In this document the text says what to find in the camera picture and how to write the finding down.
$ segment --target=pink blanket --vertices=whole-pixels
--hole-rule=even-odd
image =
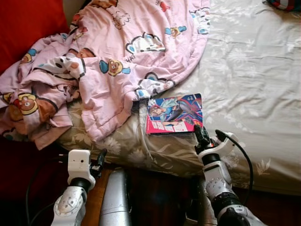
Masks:
[[[209,32],[209,0],[93,0],[67,34],[36,42],[0,76],[0,133],[39,149],[70,126],[81,96],[93,141],[120,127],[133,101],[171,88],[195,68]]]

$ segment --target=bed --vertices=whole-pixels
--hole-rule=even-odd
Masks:
[[[254,189],[301,195],[300,14],[261,1],[211,0],[210,33],[191,75],[155,97],[201,93],[211,136],[234,133],[254,167]],[[67,150],[108,149],[106,161],[191,177],[202,173],[193,134],[145,134],[148,99],[105,139],[94,142],[82,120],[83,103],[68,103],[72,127],[57,143]],[[238,149],[223,153],[234,186],[247,188],[249,168]]]

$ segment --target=red pillow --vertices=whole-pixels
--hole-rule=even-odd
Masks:
[[[1,1],[0,21],[0,75],[38,39],[69,30],[63,0]]]

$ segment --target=black cable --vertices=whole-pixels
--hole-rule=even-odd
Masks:
[[[43,209],[41,209],[32,219],[32,221],[30,222],[29,226],[32,226],[34,220],[45,210],[47,210],[49,207],[53,206],[55,204],[55,202],[49,204],[48,206],[45,206]]]
[[[47,164],[53,161],[59,161],[59,160],[63,160],[63,157],[65,157],[66,155],[62,155],[60,157],[55,157],[55,158],[51,158],[48,159],[46,161],[44,161],[41,165],[39,165],[39,167],[35,170],[33,176],[30,179],[30,182],[27,186],[27,190],[26,190],[26,196],[25,196],[25,209],[26,209],[26,218],[27,218],[27,225],[30,225],[30,216],[29,216],[29,208],[28,208],[28,196],[29,196],[29,191],[30,188],[32,186],[32,183],[34,182],[35,178],[37,177],[37,175],[39,174],[40,170]]]
[[[253,166],[252,166],[252,163],[251,163],[251,160],[249,158],[249,156],[246,154],[246,152],[244,151],[244,149],[242,148],[242,146],[240,146],[240,144],[232,139],[230,136],[228,136],[226,133],[220,131],[220,130],[215,130],[216,134],[219,135],[221,134],[222,136],[225,136],[226,138],[228,138],[230,141],[232,141],[232,143],[234,143],[239,149],[240,151],[243,153],[244,157],[246,158],[248,164],[249,164],[249,169],[250,169],[250,183],[249,183],[249,189],[248,189],[248,193],[246,195],[246,198],[245,198],[245,201],[244,201],[244,205],[246,205],[248,199],[249,199],[249,196],[252,192],[252,189],[253,189],[253,178],[254,178],[254,175],[253,175]]]

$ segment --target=manga book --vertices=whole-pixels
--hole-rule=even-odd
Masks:
[[[150,99],[147,106],[146,133],[170,134],[194,132],[203,127],[201,94]]]

